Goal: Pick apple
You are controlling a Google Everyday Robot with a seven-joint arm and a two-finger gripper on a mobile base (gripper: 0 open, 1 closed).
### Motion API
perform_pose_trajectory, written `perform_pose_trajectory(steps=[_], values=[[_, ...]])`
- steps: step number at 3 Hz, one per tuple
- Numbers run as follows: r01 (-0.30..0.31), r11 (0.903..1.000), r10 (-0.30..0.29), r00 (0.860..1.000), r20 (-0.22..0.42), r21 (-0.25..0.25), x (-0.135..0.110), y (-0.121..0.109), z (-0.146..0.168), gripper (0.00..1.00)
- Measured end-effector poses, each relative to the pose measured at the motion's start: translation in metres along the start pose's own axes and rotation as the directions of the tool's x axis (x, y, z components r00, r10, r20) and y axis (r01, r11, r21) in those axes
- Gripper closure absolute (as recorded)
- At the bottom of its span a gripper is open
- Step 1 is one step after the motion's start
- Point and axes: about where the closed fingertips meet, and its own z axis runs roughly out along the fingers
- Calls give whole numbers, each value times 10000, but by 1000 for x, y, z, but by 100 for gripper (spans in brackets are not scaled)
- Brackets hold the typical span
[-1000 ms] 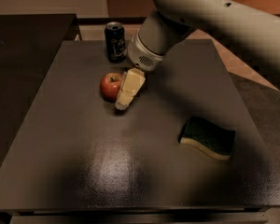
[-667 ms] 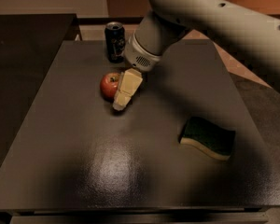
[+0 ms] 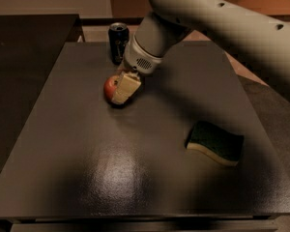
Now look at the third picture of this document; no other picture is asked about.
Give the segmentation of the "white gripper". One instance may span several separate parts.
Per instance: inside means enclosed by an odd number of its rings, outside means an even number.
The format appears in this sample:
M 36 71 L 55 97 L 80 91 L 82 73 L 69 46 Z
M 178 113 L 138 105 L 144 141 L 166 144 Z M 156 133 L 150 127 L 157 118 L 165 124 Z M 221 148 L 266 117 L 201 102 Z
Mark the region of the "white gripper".
M 141 86 L 139 74 L 153 73 L 161 62 L 161 58 L 146 52 L 138 43 L 136 36 L 132 36 L 126 45 L 123 62 L 118 67 L 121 73 L 111 102 L 117 105 L 124 104 Z

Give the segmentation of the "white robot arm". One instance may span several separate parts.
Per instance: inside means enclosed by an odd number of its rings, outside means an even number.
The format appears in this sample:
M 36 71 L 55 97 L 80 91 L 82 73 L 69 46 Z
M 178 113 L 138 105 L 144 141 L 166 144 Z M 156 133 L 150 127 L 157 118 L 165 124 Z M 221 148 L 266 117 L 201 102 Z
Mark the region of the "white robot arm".
M 152 10 L 129 40 L 114 90 L 122 105 L 174 44 L 205 34 L 290 102 L 290 24 L 224 0 L 149 0 Z

